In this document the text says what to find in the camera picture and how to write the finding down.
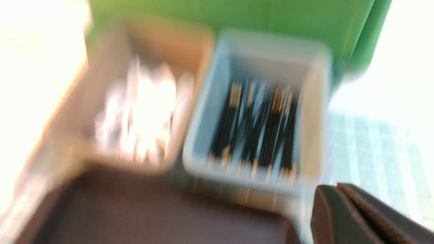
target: beige plastic bin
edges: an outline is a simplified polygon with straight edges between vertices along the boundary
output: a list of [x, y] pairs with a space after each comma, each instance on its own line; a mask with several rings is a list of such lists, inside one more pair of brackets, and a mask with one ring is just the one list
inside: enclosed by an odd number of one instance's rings
[[[47, 126], [45, 137], [65, 145], [84, 160], [145, 175], [161, 175], [172, 168], [184, 143], [197, 94], [214, 53], [214, 34], [204, 27], [156, 17], [129, 19], [109, 30], [88, 53], [88, 69], [68, 91]], [[194, 74], [193, 97], [167, 157], [159, 166], [132, 163], [97, 153], [92, 143], [94, 118], [103, 109], [105, 91], [117, 79], [125, 79], [130, 62], [138, 54], [146, 65], [168, 63], [176, 78]]]

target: light blue plastic bin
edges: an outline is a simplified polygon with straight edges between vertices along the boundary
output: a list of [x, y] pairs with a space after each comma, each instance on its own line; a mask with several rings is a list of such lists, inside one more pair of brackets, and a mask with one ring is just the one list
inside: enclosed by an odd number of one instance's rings
[[[329, 102], [332, 55], [319, 42], [265, 33], [227, 30], [221, 33], [204, 86], [190, 122], [184, 143], [183, 162], [187, 172], [197, 177], [261, 188], [279, 194], [297, 194], [330, 182], [328, 162], [327, 106]], [[299, 160], [298, 178], [292, 185], [279, 183], [279, 169], [266, 181], [266, 169], [237, 175], [237, 165], [230, 171], [208, 156], [232, 77], [290, 84], [295, 99], [300, 99], [296, 117], [294, 156]]]

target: brown tray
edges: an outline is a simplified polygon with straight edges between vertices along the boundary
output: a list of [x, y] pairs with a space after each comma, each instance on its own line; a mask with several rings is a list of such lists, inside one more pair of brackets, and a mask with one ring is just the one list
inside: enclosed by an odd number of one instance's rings
[[176, 191], [163, 178], [144, 179], [101, 167], [49, 194], [17, 241], [19, 244], [294, 242], [291, 224], [280, 215]]

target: storage container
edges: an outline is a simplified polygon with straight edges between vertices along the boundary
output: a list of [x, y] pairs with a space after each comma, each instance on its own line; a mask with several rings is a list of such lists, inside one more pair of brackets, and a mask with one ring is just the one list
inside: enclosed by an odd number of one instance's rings
[[292, 223], [280, 214], [174, 191], [161, 178], [94, 167], [50, 191], [16, 243], [299, 241]]
[[[95, 46], [96, 49], [89, 52], [87, 70], [71, 85], [46, 127], [45, 136], [70, 146], [77, 155], [90, 162], [148, 175], [163, 174], [172, 168], [183, 145], [191, 111], [214, 52], [214, 34], [204, 26], [157, 17], [136, 17], [109, 29]], [[103, 109], [106, 90], [114, 81], [126, 79], [136, 54], [149, 67], [163, 62], [169, 64], [176, 79], [185, 71], [194, 74], [190, 106], [178, 133], [171, 135], [173, 143], [159, 166], [99, 154], [92, 143], [94, 119]]]
[[[224, 31], [218, 39], [184, 144], [186, 171], [200, 178], [281, 194], [296, 194], [329, 182], [326, 123], [331, 70], [331, 51], [322, 43], [251, 31]], [[294, 146], [299, 155], [299, 175], [294, 184], [280, 184], [278, 168], [266, 182], [266, 170], [258, 170], [258, 176], [252, 178], [249, 174], [237, 175], [234, 163], [229, 171], [208, 166], [211, 141], [234, 76], [270, 82], [278, 79], [291, 85], [294, 99], [299, 100], [296, 118], [299, 128], [295, 129], [299, 145]]]

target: green bin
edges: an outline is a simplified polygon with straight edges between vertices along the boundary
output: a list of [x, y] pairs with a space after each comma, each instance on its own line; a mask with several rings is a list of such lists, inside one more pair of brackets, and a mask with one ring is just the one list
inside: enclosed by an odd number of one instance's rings
[[113, 17], [157, 14], [321, 40], [333, 51], [334, 84], [371, 61], [391, 0], [89, 0], [98, 31]]

